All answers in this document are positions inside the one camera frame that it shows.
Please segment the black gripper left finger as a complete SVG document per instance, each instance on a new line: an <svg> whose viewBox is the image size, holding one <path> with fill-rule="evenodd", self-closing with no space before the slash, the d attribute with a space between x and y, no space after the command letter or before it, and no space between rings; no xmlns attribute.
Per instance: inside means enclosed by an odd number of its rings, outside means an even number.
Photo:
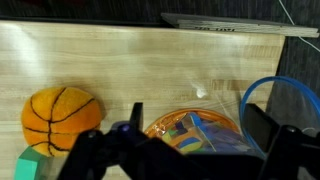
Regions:
<svg viewBox="0 0 320 180"><path fill-rule="evenodd" d="M106 134L100 130L82 132L57 180L101 180L108 167L125 162L141 135L142 122L143 103L136 102L130 119L114 123Z"/></svg>

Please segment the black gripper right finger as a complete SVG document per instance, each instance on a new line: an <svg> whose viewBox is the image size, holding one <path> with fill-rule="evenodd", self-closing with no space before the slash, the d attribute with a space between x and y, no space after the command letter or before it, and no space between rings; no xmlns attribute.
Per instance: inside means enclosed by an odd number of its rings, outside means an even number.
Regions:
<svg viewBox="0 0 320 180"><path fill-rule="evenodd" d="M298 180L304 168L320 180L320 139L291 125L280 126L257 105L245 105L244 132L266 154L259 180Z"/></svg>

